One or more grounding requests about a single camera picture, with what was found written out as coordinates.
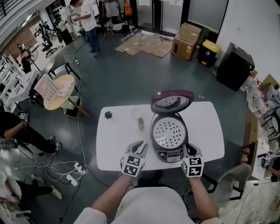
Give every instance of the white t-shirt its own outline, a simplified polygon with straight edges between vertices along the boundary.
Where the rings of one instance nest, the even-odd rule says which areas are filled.
[[[58,27],[58,29],[60,29],[61,30],[61,32],[63,32],[64,30],[66,30],[67,29],[67,27],[66,27],[66,22],[65,21],[61,21],[58,25],[57,25],[57,27]]]
[[[85,31],[92,30],[97,26],[97,23],[95,20],[93,9],[91,7],[91,2],[89,0],[84,0],[80,9],[80,15],[85,16],[89,14],[91,15],[89,18],[80,20]]]
[[[85,208],[74,224],[107,224],[106,215]],[[194,224],[180,195],[168,187],[143,187],[129,191],[112,224]],[[221,224],[213,218],[202,224]]]
[[[21,199],[21,188],[16,182],[16,178],[8,176],[4,172],[0,171],[0,197],[5,198],[11,202],[15,202],[9,191],[5,186],[5,182],[8,181],[13,192]]]

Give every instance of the round wooden table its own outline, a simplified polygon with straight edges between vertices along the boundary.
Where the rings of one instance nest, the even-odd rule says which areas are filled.
[[[44,99],[44,107],[47,110],[56,110],[58,108],[60,108],[67,100],[72,103],[75,107],[78,108],[79,111],[81,111],[83,114],[85,114],[86,116],[90,117],[80,106],[78,106],[75,102],[73,102],[70,99],[70,96],[72,95],[74,88],[75,88],[75,80],[74,77],[72,75],[63,75],[57,79],[55,79],[53,82],[54,84],[58,87],[58,89],[61,88],[62,85],[64,85],[66,82],[68,81],[72,81],[73,84],[68,92],[68,95],[63,98],[60,96],[55,96],[51,102],[47,101],[46,99]]]

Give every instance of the gray floor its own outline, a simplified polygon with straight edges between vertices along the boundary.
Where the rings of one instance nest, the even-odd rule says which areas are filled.
[[[101,40],[104,52],[96,59],[89,53],[88,45],[84,45],[76,55],[80,62],[79,70],[82,76],[80,89],[82,106],[91,115],[90,119],[80,116],[81,139],[87,164],[96,178],[110,185],[118,177],[118,173],[100,171],[96,166],[95,139],[100,110],[106,106],[149,104],[153,93],[171,89],[193,91],[195,101],[212,102],[219,116],[224,135],[225,156],[206,163],[204,172],[215,179],[227,169],[237,165],[245,131],[245,94],[241,91],[234,92],[217,82],[212,70],[198,64],[196,59],[187,62],[170,54],[161,59],[143,52],[129,56],[115,51],[114,49],[121,44],[122,37],[118,34],[108,34],[104,41]],[[62,53],[72,55],[82,44],[83,40],[79,38],[63,49]],[[29,101],[22,102],[20,105],[23,108],[29,106],[31,109],[30,126],[45,138],[53,134],[63,143],[63,148],[53,157],[53,163],[76,160],[83,163],[77,119],[67,118],[60,110],[47,111],[38,105],[32,105]],[[25,175],[32,173],[32,169],[14,170],[14,162],[18,157],[19,153],[12,151],[4,159],[3,164],[23,181]],[[36,162],[49,164],[50,159],[49,155],[43,157],[35,155]],[[34,162],[22,156],[17,166],[32,165]],[[60,172],[68,172],[72,169],[72,166],[67,164],[58,166]],[[32,216],[40,224],[58,223],[77,187],[52,182],[47,179],[45,170],[40,173],[34,169],[34,172],[44,177],[49,186],[53,184],[57,186],[63,193],[64,199],[59,201],[53,196],[37,197],[29,205]],[[189,185],[179,168],[164,170],[160,182],[172,188],[181,188],[183,191]],[[63,223],[73,223],[79,213],[90,206],[106,189],[95,181],[90,173],[84,176],[80,190],[75,195],[73,203],[69,205]],[[195,216],[192,197],[188,196],[187,201],[192,208],[189,211],[190,216]]]

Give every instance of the green object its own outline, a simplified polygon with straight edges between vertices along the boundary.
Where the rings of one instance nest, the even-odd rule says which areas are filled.
[[[111,111],[105,112],[105,118],[107,118],[107,119],[112,118],[112,113],[111,113]]]

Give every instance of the black speaker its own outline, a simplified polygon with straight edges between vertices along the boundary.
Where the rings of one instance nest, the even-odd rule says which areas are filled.
[[[237,91],[254,68],[252,56],[239,47],[235,48],[235,44],[230,43],[218,67],[217,80]]]

